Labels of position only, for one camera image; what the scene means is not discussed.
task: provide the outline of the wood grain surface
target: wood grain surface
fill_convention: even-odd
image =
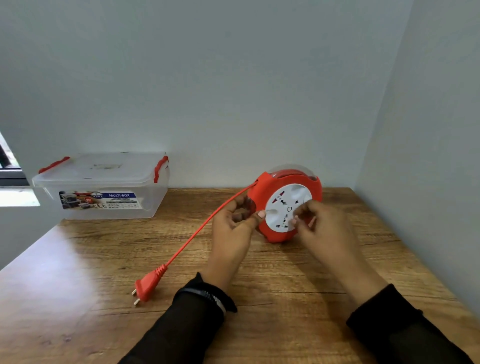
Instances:
[[[171,189],[142,220],[64,221],[0,271],[0,361],[116,363],[205,264],[210,225],[170,266],[151,301],[133,307],[133,283],[166,262],[238,189]],[[480,363],[473,315],[349,188],[324,201],[348,212],[371,264]],[[228,314],[205,362],[374,363],[345,325],[342,288],[295,240],[256,234],[229,291]]]

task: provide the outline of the window sill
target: window sill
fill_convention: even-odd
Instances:
[[[40,206],[31,187],[0,187],[0,207]]]

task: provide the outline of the product label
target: product label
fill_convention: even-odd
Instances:
[[[142,208],[131,191],[60,191],[59,195],[64,210]]]

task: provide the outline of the extension cord reel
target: extension cord reel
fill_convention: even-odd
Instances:
[[[295,209],[309,200],[322,200],[322,184],[308,168],[286,164],[262,173],[247,197],[251,213],[266,211],[258,230],[268,242],[281,243],[297,233],[290,223]]]

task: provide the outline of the white socket panel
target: white socket panel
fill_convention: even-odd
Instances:
[[[292,183],[278,189],[268,200],[265,207],[265,221],[276,232],[288,232],[295,229],[290,223],[293,211],[312,199],[310,190],[302,184]]]

